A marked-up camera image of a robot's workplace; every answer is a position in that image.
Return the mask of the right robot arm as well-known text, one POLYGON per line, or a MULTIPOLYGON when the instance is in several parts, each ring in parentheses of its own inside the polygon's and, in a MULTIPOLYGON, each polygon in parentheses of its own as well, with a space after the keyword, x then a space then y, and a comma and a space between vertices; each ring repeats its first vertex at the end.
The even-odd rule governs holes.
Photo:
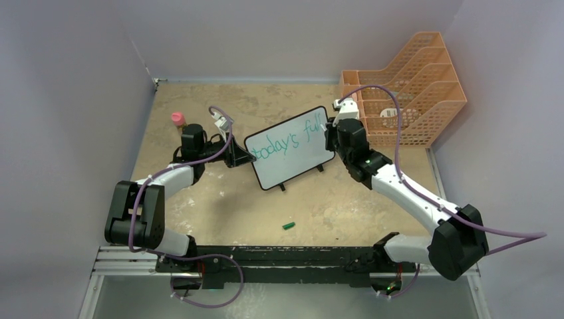
POLYGON ((330 118, 325 137, 326 149, 339 155, 355 181, 395 202, 429 233, 383 238, 373 253, 379 269, 430 265, 444 278, 457 280, 489 253, 480 212, 470 204, 458 207, 397 171, 390 158, 370 148, 360 120, 330 118))

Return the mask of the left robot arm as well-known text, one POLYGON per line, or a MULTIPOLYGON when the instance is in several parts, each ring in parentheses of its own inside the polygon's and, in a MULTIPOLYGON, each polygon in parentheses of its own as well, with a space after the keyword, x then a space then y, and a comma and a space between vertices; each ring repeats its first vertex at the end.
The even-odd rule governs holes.
POLYGON ((198 265, 195 239, 166 227, 165 203, 179 191, 195 185, 206 164, 222 161, 228 168, 256 161, 228 130, 221 130, 214 141, 199 124, 185 126, 181 144, 167 168, 138 181, 120 181, 114 188, 104 228, 108 243, 136 251, 152 251, 172 256, 183 272, 198 265))

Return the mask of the white whiteboard with black frame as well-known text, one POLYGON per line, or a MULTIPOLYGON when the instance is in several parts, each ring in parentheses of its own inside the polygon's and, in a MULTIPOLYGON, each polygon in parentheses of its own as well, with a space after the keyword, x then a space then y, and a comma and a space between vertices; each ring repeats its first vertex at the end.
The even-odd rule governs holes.
POLYGON ((244 139, 245 149, 256 158, 252 167, 262 190, 283 185, 335 157, 326 150, 327 122, 327 109, 317 106, 244 139))

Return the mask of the green marker cap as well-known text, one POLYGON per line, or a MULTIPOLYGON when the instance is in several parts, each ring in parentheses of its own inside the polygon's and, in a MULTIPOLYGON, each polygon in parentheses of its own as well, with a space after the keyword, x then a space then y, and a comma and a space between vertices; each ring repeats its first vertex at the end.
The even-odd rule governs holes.
POLYGON ((295 226, 295 222, 291 222, 291 223, 287 223, 287 224, 283 225, 282 228, 284 230, 288 230, 288 229, 293 228, 294 226, 295 226))

